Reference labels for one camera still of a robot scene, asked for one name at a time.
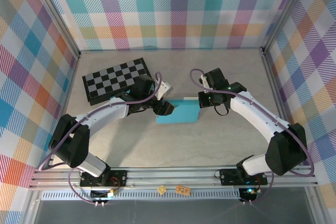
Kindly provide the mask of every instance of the chess board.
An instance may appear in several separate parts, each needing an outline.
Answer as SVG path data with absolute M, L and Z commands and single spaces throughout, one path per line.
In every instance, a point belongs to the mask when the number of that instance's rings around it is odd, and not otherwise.
M 95 105 L 108 101 L 121 91 L 129 90 L 134 84 L 134 78 L 141 74 L 151 77 L 143 58 L 83 76 L 88 102 Z

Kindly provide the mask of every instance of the beige floor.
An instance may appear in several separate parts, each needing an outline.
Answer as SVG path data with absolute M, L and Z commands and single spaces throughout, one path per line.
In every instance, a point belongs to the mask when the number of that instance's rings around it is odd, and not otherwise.
M 82 114 L 100 106 L 87 102 L 82 76 L 143 57 L 154 76 L 160 71 L 172 85 L 170 97 L 195 97 L 200 91 L 189 79 L 192 68 L 220 67 L 229 82 L 238 81 L 266 108 L 277 114 L 257 49 L 111 51 L 83 54 L 67 113 Z M 90 152 L 112 167 L 230 165 L 266 151 L 262 135 L 239 114 L 218 116 L 202 109 L 197 123 L 156 124 L 151 110 L 115 121 L 94 135 Z

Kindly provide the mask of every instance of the plaid fabric backdrop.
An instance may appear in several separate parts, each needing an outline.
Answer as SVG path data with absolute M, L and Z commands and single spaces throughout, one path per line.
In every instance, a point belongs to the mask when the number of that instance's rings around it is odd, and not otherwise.
M 83 50 L 259 47 L 282 10 L 281 0 L 54 2 Z
M 287 114 L 305 126 L 316 177 L 336 223 L 336 0 L 299 0 L 271 55 Z
M 75 58 L 40 0 L 0 0 L 0 223 L 17 223 Z

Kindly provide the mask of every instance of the checkerboard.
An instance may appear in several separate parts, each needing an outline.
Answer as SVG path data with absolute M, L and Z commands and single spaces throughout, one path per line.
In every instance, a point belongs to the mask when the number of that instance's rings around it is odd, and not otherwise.
M 141 74 L 151 76 L 143 58 L 83 76 L 88 102 L 95 105 L 128 90 L 134 84 L 134 78 Z

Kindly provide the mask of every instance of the blue block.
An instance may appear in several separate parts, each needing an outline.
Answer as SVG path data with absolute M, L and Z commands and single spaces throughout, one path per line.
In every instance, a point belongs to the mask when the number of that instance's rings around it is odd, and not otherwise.
M 197 122 L 201 110 L 197 99 L 195 100 L 169 100 L 175 106 L 171 115 L 157 116 L 157 123 L 193 123 Z

